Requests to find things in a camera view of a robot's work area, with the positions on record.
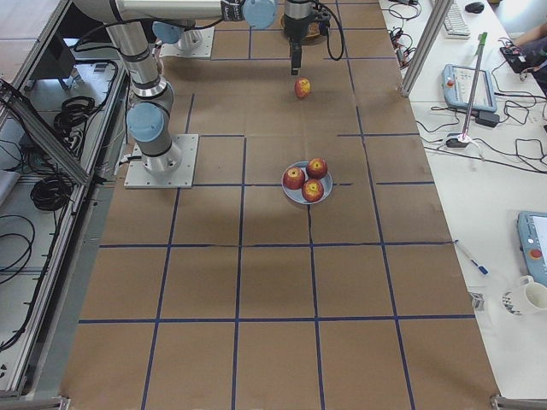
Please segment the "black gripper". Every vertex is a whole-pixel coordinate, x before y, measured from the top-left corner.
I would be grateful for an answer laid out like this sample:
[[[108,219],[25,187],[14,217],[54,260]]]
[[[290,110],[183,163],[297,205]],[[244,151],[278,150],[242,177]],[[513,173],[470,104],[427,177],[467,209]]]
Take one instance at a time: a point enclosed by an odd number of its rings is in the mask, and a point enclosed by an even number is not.
[[[309,1],[285,1],[284,33],[290,39],[291,75],[298,76],[302,64],[300,42],[308,33],[310,17]]]

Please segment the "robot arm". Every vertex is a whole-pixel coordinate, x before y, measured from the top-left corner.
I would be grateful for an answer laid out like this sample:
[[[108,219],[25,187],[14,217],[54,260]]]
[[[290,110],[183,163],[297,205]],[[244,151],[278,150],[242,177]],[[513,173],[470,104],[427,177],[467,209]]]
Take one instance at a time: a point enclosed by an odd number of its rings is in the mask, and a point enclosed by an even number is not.
[[[137,98],[126,115],[128,131],[140,148],[144,169],[152,174],[176,169],[183,151],[169,134],[174,91],[151,54],[141,21],[148,19],[178,34],[196,20],[244,21],[250,27],[271,26],[277,16],[275,1],[77,1],[88,17],[105,25],[112,44],[128,70]]]
[[[200,32],[186,30],[157,20],[152,24],[152,31],[163,44],[171,44],[183,51],[195,50],[203,42]]]

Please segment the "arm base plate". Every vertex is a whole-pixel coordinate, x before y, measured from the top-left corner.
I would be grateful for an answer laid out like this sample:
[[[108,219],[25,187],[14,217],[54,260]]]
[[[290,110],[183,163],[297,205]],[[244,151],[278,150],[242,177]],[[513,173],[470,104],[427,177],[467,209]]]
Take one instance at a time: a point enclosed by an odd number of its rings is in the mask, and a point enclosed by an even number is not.
[[[170,150],[150,157],[135,145],[126,171],[127,189],[190,189],[193,186],[198,152],[197,134],[172,136]]]
[[[200,32],[203,36],[202,44],[195,50],[183,51],[175,48],[171,44],[163,44],[160,50],[160,57],[179,57],[188,59],[209,59],[211,57],[212,43],[215,29],[213,27],[205,30],[194,30]]]

